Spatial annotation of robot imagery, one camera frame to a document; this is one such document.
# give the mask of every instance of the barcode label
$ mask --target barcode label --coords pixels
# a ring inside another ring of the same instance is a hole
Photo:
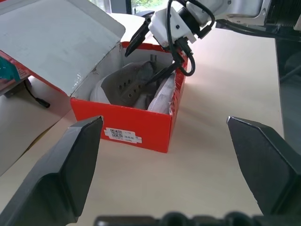
[[[28,72],[23,71],[23,70],[20,69],[20,68],[17,68],[17,71],[18,71],[18,73],[19,73],[20,79],[26,78],[26,77],[28,77],[28,76],[30,75]]]
[[[106,128],[104,131],[105,135],[113,140],[122,140],[127,141],[129,143],[142,143],[142,138],[137,137],[135,132],[122,130],[122,129],[114,129],[114,128]]]

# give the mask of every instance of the window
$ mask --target window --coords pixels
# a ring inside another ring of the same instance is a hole
[[[111,13],[111,1],[110,0],[89,0],[103,11]]]
[[[168,0],[132,0],[133,14],[151,10],[158,11],[166,8]],[[173,2],[173,7],[178,11],[182,5],[179,2]]]

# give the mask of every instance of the qr code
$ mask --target qr code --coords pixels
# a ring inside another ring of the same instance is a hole
[[[111,129],[112,137],[117,139],[123,139],[123,134],[121,130],[118,129]]]

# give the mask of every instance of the black cable connector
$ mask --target black cable connector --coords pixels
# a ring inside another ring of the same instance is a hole
[[[45,108],[49,108],[49,107],[50,107],[50,103],[48,103],[46,100],[43,100],[43,99],[41,99],[41,98],[35,97],[35,96],[30,92],[30,90],[29,90],[28,87],[27,87],[26,81],[24,81],[24,86],[25,86],[25,89],[27,90],[27,92],[30,94],[30,96],[32,96],[32,98],[34,98],[40,105],[42,105],[42,106],[45,107]]]
[[[189,55],[192,55],[192,51],[187,43],[187,38],[179,38],[178,40],[176,40],[174,42],[178,47],[180,47],[180,49],[182,51],[184,51],[184,53],[189,56]]]

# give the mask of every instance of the black cable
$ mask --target black cable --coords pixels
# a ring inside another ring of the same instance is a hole
[[[25,86],[25,89],[27,90],[27,92],[29,93],[30,96],[32,96],[32,98],[34,98],[40,105],[42,105],[43,107],[45,108],[49,108],[50,107],[50,103],[48,103],[47,101],[43,100],[43,99],[40,99],[40,98],[37,98],[35,97],[31,92],[30,90],[28,89],[28,86],[26,84],[26,80],[24,81],[24,86]]]
[[[217,22],[222,26],[240,34],[281,39],[281,40],[289,40],[289,41],[301,41],[301,38],[298,36],[287,36],[287,35],[275,34],[272,32],[260,31],[258,29],[246,27],[240,24],[235,24],[227,20],[218,20]]]
[[[172,35],[171,35],[171,25],[170,25],[170,17],[171,17],[171,5],[173,3],[174,0],[169,0],[168,4],[167,4],[167,8],[166,8],[166,28],[167,28],[167,40],[168,40],[168,45],[169,45],[169,49],[170,52],[174,58],[174,60],[176,62],[180,62],[181,60],[178,57],[177,51],[174,47],[173,44],[173,39],[172,39]],[[191,2],[192,4],[200,7],[202,10],[204,10],[210,17],[211,17],[211,23],[210,25],[207,25],[203,30],[203,37],[208,34],[211,31],[211,28],[213,27],[214,23],[215,23],[215,17],[214,14],[207,8],[205,7],[203,4],[199,3],[196,0],[187,0],[189,2]],[[188,59],[190,60],[191,63],[191,71],[188,73],[182,66],[179,66],[181,72],[185,75],[185,76],[191,76],[194,74],[195,69],[196,69],[196,65],[195,65],[195,60],[192,56],[191,52],[185,52]]]

